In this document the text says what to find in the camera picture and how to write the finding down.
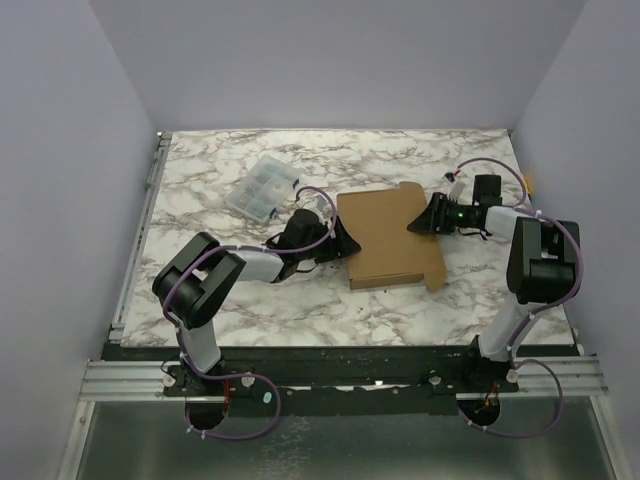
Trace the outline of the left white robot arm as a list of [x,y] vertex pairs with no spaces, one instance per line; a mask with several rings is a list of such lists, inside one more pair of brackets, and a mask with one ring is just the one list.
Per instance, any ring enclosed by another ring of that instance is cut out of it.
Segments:
[[222,353],[214,316],[236,283],[280,283],[299,273],[303,261],[319,265],[360,251],[338,216],[325,221],[309,209],[297,209],[284,230],[263,247],[223,247],[206,232],[196,234],[152,284],[163,313],[177,330],[189,386],[206,395],[220,385],[217,365]]

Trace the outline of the brown cardboard box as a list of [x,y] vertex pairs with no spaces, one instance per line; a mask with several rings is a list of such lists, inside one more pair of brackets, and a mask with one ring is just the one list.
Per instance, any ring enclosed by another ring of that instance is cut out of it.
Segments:
[[415,182],[337,196],[340,220],[361,247],[346,260],[352,290],[420,282],[430,292],[443,287],[447,269],[438,238],[408,230],[426,207],[423,187]]

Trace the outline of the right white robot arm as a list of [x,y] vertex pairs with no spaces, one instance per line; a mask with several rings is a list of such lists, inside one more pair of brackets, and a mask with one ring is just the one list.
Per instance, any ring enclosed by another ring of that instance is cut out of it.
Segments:
[[477,338],[480,356],[459,367],[461,383],[481,391],[496,376],[494,362],[514,360],[522,341],[542,312],[558,307],[579,291],[584,274],[580,227],[557,221],[539,211],[503,204],[502,179],[483,174],[474,178],[472,202],[464,205],[455,194],[431,195],[426,209],[407,230],[418,234],[453,235],[461,230],[510,242],[506,268],[508,295],[491,324]]

